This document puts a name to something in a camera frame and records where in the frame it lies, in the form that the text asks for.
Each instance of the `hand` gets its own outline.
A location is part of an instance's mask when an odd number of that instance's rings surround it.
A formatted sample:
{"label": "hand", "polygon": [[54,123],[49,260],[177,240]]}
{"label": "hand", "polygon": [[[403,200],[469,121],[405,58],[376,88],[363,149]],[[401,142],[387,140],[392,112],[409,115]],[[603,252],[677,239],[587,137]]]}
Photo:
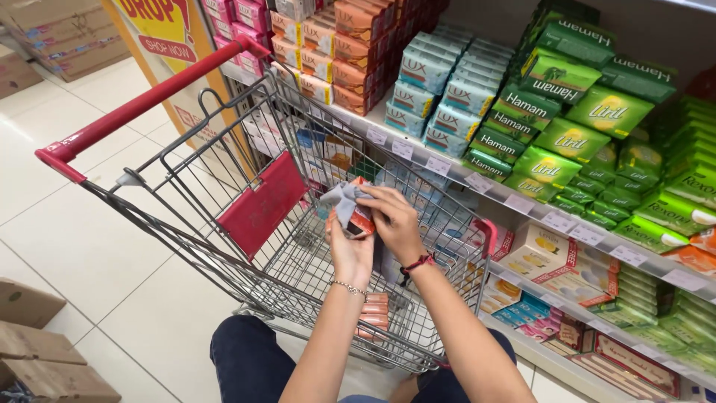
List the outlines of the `hand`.
{"label": "hand", "polygon": [[374,235],[361,240],[349,240],[343,234],[337,218],[331,222],[331,233],[327,234],[331,244],[331,256],[336,280],[366,290],[373,271]]}
{"label": "hand", "polygon": [[403,267],[427,255],[417,230],[417,212],[395,189],[384,186],[359,186],[375,199],[356,199],[356,203],[370,207],[378,234]]}

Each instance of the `red cart handle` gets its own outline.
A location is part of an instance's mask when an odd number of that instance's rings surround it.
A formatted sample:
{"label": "red cart handle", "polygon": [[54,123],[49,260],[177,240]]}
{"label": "red cart handle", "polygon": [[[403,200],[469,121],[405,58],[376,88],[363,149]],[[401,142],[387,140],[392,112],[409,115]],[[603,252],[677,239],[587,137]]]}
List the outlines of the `red cart handle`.
{"label": "red cart handle", "polygon": [[249,51],[252,55],[263,58],[269,51],[261,45],[244,35],[231,41],[225,47],[208,55],[199,62],[191,65],[179,74],[160,82],[146,93],[118,107],[107,115],[102,116],[87,127],[80,129],[75,134],[62,141],[56,141],[45,148],[35,151],[35,156],[40,161],[49,165],[55,171],[67,177],[70,181],[78,184],[87,180],[87,177],[67,165],[77,157],[77,154],[87,150],[109,134],[114,133],[118,128],[136,119],[139,115],[159,105],[162,101],[186,88],[192,82],[203,77],[211,70],[229,61],[239,53]]}

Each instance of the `leg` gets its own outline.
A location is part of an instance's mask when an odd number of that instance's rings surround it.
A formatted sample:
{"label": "leg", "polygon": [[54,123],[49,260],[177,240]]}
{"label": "leg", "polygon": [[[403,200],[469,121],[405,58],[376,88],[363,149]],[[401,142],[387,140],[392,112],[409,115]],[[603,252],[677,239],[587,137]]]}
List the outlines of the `leg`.
{"label": "leg", "polygon": [[[510,356],[512,362],[517,365],[517,357],[510,341],[505,335],[494,330],[488,329],[495,340]],[[460,386],[458,378],[455,377],[453,371],[449,369],[438,369],[437,371],[429,371],[419,375],[416,378],[403,381],[398,389],[393,392],[390,403],[470,403],[468,396]]]}
{"label": "leg", "polygon": [[227,318],[211,339],[222,403],[277,402],[294,360],[276,343],[276,332],[255,316]]}

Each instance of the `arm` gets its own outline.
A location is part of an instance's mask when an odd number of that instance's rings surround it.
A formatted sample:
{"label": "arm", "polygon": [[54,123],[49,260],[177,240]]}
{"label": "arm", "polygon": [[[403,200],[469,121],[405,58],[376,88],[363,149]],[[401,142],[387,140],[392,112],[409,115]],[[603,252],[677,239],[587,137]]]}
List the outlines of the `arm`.
{"label": "arm", "polygon": [[[330,232],[335,280],[365,290],[373,262],[373,237],[347,240],[335,219]],[[309,342],[281,395],[281,403],[335,403],[365,297],[332,284]]]}
{"label": "arm", "polygon": [[[381,186],[361,190],[375,197],[357,201],[373,208],[375,227],[401,265],[427,254],[417,230],[417,212],[403,195]],[[510,357],[434,265],[416,267],[410,277],[472,402],[536,402]]]}

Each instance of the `promotional sign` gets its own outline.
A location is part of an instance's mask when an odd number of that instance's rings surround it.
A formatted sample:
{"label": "promotional sign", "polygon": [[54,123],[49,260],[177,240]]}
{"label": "promotional sign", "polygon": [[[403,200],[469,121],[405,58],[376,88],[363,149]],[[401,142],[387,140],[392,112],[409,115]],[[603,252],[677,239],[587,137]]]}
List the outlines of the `promotional sign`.
{"label": "promotional sign", "polygon": [[[213,52],[212,39],[204,26],[202,14],[192,0],[102,0],[102,5],[152,86]],[[204,119],[197,96],[207,87],[214,89],[224,102],[230,99],[221,72],[217,69],[163,102],[179,133],[186,133]],[[203,103],[209,113],[219,106],[210,93],[204,95]],[[234,110],[222,111],[187,144],[194,149],[201,147],[236,121],[237,117]],[[252,165],[242,157],[250,154],[241,127],[236,126],[233,133],[234,136],[231,133],[224,135],[226,147],[217,142],[213,146],[215,152],[206,151],[202,155],[206,157],[203,158],[206,163],[212,164],[208,158],[216,163],[216,169],[212,166],[209,168],[215,176],[227,183],[233,183],[240,177],[230,175],[221,166],[223,164],[236,171],[236,165],[228,153],[233,154],[247,174],[254,173]]]}

